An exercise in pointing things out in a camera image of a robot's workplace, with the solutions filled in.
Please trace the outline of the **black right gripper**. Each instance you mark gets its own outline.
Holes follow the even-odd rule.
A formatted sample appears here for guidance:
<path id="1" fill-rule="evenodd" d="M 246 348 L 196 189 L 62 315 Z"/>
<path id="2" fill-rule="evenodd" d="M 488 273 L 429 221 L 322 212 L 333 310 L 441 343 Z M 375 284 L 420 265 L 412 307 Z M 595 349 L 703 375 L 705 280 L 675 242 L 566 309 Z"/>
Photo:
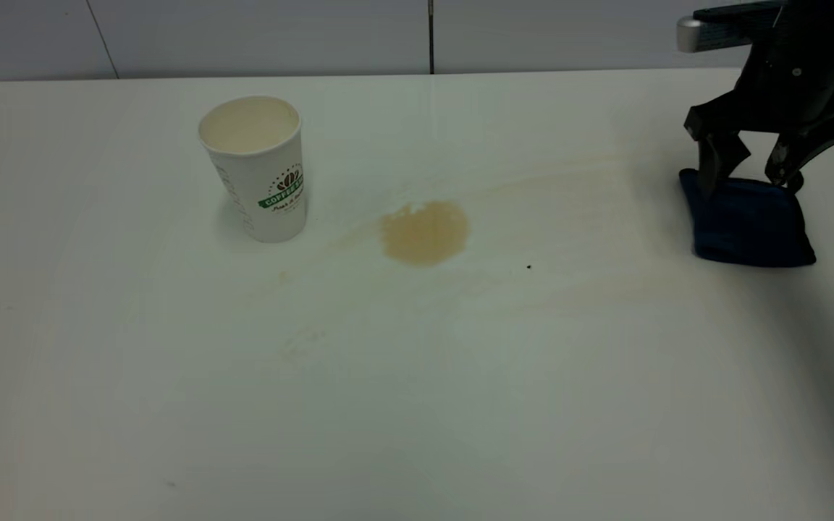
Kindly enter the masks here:
<path id="1" fill-rule="evenodd" d="M 734 89 L 688 110 L 684 126 L 699 146 L 697 184 L 704 198 L 750 157 L 739 132 L 781 133 L 765 175 L 790 192 L 804 185 L 802 168 L 834 146 L 834 68 L 807 78 L 769 59 L 771 49 L 752 44 Z"/>

